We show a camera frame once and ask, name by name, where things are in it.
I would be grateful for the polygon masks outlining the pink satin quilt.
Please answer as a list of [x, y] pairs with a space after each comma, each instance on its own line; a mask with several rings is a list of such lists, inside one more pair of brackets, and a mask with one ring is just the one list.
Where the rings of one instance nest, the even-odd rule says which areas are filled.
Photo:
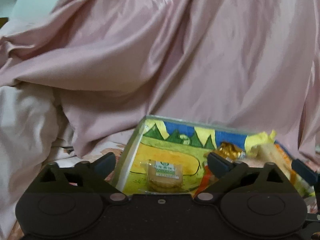
[[319, 0], [59, 0], [1, 29], [1, 239], [51, 156], [146, 115], [277, 131], [319, 165]]

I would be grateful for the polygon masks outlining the green cookie pack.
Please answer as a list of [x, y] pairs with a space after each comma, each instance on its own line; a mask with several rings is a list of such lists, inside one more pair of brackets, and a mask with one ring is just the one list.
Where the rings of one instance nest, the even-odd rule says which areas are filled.
[[146, 172], [146, 184], [150, 191], [158, 193], [183, 191], [182, 165], [148, 160], [142, 167]]

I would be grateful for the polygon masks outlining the red snack packet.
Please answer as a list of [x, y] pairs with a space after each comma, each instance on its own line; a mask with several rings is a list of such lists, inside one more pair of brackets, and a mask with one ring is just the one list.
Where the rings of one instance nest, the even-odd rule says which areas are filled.
[[199, 187], [197, 188], [197, 191], [194, 194], [194, 197], [196, 197], [199, 193], [201, 193], [202, 191], [204, 191], [206, 188], [208, 188], [210, 185], [213, 185], [217, 181], [218, 181], [218, 179], [210, 171], [208, 165], [205, 165], [204, 166], [204, 175], [201, 179]]

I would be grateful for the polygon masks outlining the gold foil candy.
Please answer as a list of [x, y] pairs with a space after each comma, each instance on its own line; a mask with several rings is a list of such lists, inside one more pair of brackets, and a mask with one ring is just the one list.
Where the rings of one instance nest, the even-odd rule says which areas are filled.
[[221, 156], [224, 159], [235, 161], [238, 159], [242, 159], [246, 156], [246, 152], [232, 144], [230, 142], [221, 142], [220, 146], [217, 147], [215, 153]]

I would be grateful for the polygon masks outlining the grey snack tray box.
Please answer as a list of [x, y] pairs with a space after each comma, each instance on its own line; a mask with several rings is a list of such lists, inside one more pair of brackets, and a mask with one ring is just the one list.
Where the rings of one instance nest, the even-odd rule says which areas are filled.
[[240, 130], [196, 124], [160, 116], [144, 117], [125, 146], [114, 170], [112, 185], [125, 194], [153, 193], [146, 184], [142, 167], [148, 160], [183, 167], [183, 191], [195, 194], [208, 165], [208, 155], [221, 142], [230, 142], [245, 151], [248, 133]]

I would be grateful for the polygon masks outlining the floral bed sheet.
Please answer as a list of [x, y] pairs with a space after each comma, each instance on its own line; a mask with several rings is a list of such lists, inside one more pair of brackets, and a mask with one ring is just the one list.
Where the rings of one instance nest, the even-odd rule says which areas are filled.
[[[92, 163], [108, 152], [113, 146], [102, 140], [78, 157]], [[121, 154], [114, 155], [117, 166]], [[24, 239], [301, 239], [308, 215], [304, 198], [273, 162], [248, 165], [214, 203], [198, 203], [191, 193], [120, 190], [129, 200], [110, 203], [81, 185], [75, 165], [46, 165], [22, 194], [15, 213]], [[114, 170], [105, 178], [110, 185]]]

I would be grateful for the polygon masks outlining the yellow orange bread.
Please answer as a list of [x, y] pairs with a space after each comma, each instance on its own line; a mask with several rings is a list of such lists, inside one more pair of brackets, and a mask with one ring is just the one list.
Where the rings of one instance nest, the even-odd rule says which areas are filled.
[[243, 161], [250, 167], [263, 167], [268, 162], [275, 163], [302, 197], [310, 197], [314, 194], [313, 187], [291, 168], [292, 159], [276, 142], [276, 134], [272, 131], [271, 134], [261, 132], [248, 135], [245, 139], [246, 156]]

